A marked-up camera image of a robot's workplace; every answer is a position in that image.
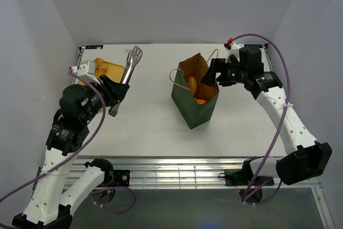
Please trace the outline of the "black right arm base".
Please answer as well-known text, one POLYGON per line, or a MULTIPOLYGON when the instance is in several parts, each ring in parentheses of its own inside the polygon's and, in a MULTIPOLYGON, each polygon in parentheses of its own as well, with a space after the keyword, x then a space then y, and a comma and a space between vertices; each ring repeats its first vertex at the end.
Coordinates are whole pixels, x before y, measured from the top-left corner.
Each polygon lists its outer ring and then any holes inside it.
MULTIPOLYGON (((243 176, 242 171, 237 169, 225 169, 224 172, 218 175, 218 178, 224 179, 226 186, 247 186, 250 182, 243 176)), ((252 185, 257 187, 263 183, 266 183, 266 186, 273 186, 274 179, 265 176, 258 176, 252 185)))

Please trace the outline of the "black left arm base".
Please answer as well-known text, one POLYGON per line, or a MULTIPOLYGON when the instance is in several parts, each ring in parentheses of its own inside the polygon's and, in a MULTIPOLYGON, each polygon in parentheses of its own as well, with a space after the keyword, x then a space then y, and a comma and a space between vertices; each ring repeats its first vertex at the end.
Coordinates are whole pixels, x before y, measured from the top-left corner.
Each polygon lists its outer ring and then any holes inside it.
POLYGON ((130 170, 112 170, 105 172, 102 187, 128 187, 130 185, 130 170))

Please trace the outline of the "sesame crusted bun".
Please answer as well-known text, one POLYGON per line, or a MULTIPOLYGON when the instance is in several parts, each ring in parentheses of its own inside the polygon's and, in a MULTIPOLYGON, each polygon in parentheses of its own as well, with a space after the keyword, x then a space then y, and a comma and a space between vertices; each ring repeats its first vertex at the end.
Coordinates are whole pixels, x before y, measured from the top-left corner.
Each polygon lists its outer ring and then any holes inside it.
POLYGON ((188 88, 189 88, 192 96, 194 97, 197 93, 197 88, 198 88, 196 78, 194 76, 189 76, 187 78, 187 83, 188 83, 188 88))

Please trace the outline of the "green paper bag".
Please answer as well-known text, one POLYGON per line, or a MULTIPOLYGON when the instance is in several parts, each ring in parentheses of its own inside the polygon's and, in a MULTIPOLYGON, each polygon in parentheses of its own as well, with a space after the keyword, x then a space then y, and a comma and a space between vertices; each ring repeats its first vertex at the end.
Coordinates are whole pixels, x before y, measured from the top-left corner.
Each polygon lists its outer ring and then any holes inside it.
POLYGON ((171 98, 190 129, 210 121, 217 104, 219 86, 207 86, 201 82, 209 70, 208 62, 198 53, 178 64, 171 98))

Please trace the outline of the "long ridged twisted bread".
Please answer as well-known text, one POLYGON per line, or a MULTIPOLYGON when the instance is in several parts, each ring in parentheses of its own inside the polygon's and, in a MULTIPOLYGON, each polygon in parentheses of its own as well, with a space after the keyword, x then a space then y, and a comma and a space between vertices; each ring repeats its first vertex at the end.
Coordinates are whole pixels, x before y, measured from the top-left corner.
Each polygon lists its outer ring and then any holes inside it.
POLYGON ((194 100, 195 100, 196 103, 199 104, 199 105, 202 105, 202 104, 205 104, 205 103, 206 103, 206 100, 198 99, 198 98, 196 98, 196 97, 194 97, 194 100))

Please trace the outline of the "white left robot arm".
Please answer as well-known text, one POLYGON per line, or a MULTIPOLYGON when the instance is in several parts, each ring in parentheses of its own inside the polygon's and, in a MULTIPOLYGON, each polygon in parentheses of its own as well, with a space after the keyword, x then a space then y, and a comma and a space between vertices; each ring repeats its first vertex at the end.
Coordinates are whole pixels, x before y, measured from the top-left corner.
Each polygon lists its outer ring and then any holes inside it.
POLYGON ((98 113, 104 113, 106 107, 123 101, 129 87, 102 75, 99 84, 73 84, 63 90, 46 142, 41 174, 29 205, 14 216, 14 227, 69 228, 74 212, 87 195, 98 185, 112 183, 112 165, 96 158, 87 163, 84 175, 69 190, 63 191, 78 151, 86 146, 85 139, 91 139, 88 124, 98 113))

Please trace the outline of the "metal serving tongs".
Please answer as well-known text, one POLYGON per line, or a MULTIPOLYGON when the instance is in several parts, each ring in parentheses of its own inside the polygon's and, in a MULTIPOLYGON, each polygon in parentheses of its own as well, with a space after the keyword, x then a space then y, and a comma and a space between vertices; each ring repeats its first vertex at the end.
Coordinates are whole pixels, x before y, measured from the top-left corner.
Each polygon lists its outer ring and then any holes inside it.
MULTIPOLYGON (((143 56, 143 51, 138 46, 134 46, 133 49, 129 51, 126 57, 126 66, 125 66, 124 74, 120 81, 121 84, 127 84, 127 85, 129 84, 133 71, 136 65, 140 62, 142 56, 143 56)), ((118 113, 118 109, 121 102, 122 101, 118 100, 116 104, 109 109, 108 114, 115 117, 118 113)))

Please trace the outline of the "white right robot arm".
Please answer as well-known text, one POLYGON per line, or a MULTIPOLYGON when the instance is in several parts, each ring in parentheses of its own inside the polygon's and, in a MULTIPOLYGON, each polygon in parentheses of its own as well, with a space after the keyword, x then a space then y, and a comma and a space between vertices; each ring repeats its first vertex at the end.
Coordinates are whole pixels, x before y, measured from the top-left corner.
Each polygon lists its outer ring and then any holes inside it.
POLYGON ((255 157, 244 161, 234 175, 247 184, 262 176, 279 178, 287 185, 323 174, 332 154, 328 143, 320 143, 302 123, 293 106, 286 101, 282 82, 273 71, 265 71, 262 52, 256 47, 242 47, 227 58, 214 58, 201 83, 226 87, 243 84, 263 107, 279 131, 285 148, 282 158, 255 157))

